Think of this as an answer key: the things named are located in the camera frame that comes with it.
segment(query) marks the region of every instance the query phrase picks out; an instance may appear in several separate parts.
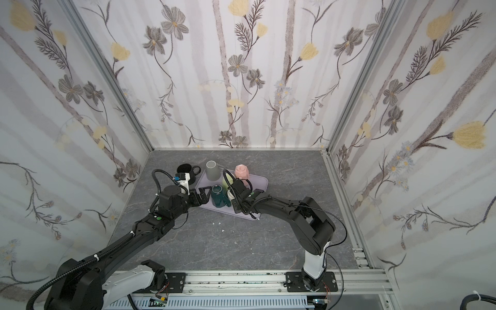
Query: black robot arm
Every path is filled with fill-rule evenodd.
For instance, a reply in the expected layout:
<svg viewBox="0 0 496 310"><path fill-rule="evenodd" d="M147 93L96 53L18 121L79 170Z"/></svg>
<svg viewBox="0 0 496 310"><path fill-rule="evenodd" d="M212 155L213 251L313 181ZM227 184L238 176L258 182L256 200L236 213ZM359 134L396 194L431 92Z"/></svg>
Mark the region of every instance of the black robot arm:
<svg viewBox="0 0 496 310"><path fill-rule="evenodd" d="M286 200L272 197L262 190L252 191L246 188L239 179L233 177L233 180L229 185L229 190L235 194L232 203L237 213L265 213L283 219L291 225L299 243L308 253L316 257L323 256L325 246L331 240L335 226L312 198ZM36 298L51 285L52 289L45 302L45 310L101 309L104 298L108 299L110 295L105 288L102 288L109 277L124 262L145 247L160 240L173 228L175 220L181 214L187 213L191 207L206 204L210 200L210 191L205 192L207 189L211 187L200 188L200 193L191 190L187 195L179 186L165 187L158 194L158 205L152 206L149 214L135 222L128 235L93 256L88 256L81 261L70 259L63 263L56 278L32 296L26 309L32 310ZM154 279L148 288L160 289L164 283L164 267L152 261L143 262L142 265L148 266L154 272ZM319 264L315 272L307 274L304 267L303 277L308 278L309 281L306 283L310 289L319 284L324 270L325 268Z"/></svg>

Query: gray marble table surface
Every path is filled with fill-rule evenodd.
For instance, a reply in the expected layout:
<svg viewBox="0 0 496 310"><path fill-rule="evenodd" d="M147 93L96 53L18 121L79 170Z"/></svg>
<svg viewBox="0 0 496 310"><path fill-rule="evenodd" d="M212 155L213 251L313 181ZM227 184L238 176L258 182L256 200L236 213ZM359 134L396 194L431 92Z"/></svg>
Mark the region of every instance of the gray marble table surface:
<svg viewBox="0 0 496 310"><path fill-rule="evenodd" d="M163 169L174 175L178 165L190 163L205 169L214 160L234 169L245 164L251 174L269 180L268 191L287 199L312 197L326 211L342 219L322 155L318 151L153 151L145 165L129 202L117 224L111 242L132 228L133 222L148 212L157 191L151 177L153 169ZM162 188L170 180L157 177ZM333 240L345 235L342 225L336 225ZM180 226L186 215L176 221ZM328 251L342 269L356 269L349 241ZM160 241L148 246L120 270L130 270L142 261L152 259L166 270L263 270L301 269L305 251L295 238L290 225L278 218L262 214L260 220L246 220L203 208L192 208L189 219L180 229L171 230ZM329 260L329 267L335 268Z"/></svg>

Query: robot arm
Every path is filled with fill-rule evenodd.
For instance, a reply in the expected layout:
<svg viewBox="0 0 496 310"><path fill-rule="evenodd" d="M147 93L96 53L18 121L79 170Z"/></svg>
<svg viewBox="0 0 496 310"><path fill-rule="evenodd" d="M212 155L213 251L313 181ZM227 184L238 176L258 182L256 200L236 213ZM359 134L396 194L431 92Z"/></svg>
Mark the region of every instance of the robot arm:
<svg viewBox="0 0 496 310"><path fill-rule="evenodd" d="M137 268L126 273L111 275L128 259L145 247L160 240L174 226L175 220L191 207L206 204L210 200L210 191L200 188L200 194L195 190L184 193L179 186L167 186L158 194L159 202L151 212L133 225L131 237L122 237L107 248L81 261L69 259L63 263L57 276L68 273L55 282L45 302L45 310L93 310L102 309L113 301L139 289L149 288L158 291L165 282L164 267L153 262L145 261ZM303 200L286 200L271 197L262 190L250 190L239 179L234 179L230 190L235 193L232 201L237 213L265 213L288 222L295 235L306 250L305 265L302 270L305 285L309 290L317 287L325 274L323 267L324 250L335 230L334 223L320 211L319 205L309 197ZM98 257L100 253L109 253ZM87 264L72 272L77 266ZM36 299L46 288L38 290Z"/></svg>

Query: gray cup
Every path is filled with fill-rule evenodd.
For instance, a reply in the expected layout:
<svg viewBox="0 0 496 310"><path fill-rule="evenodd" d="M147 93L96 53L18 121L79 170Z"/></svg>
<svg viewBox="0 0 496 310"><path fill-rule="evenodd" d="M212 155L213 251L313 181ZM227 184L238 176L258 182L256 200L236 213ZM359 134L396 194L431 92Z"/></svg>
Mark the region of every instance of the gray cup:
<svg viewBox="0 0 496 310"><path fill-rule="evenodd" d="M214 162L213 160L207 162L206 173L207 173L207 179L209 181L217 181L218 179L220 179L220 172L221 169L216 162Z"/></svg>

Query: mounting plate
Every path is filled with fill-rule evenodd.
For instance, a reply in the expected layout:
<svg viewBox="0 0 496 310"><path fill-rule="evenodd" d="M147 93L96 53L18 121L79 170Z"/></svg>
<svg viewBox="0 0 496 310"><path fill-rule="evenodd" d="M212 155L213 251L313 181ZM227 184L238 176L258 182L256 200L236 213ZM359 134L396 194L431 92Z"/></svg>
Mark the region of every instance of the mounting plate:
<svg viewBox="0 0 496 310"><path fill-rule="evenodd" d="M185 286L186 273L184 272L167 272L167 278L169 279L169 285L167 287L167 292L170 293L182 293ZM149 294L155 293L155 291L150 291L147 289L138 290L134 293Z"/></svg>
<svg viewBox="0 0 496 310"><path fill-rule="evenodd" d="M327 271L324 274L322 282L320 283L316 292L325 292L324 283L327 285L331 292L338 291L338 284L336 283L336 277L334 272ZM286 287L288 288L288 293L306 293L308 292L305 284L303 283L303 277L301 272L286 272Z"/></svg>

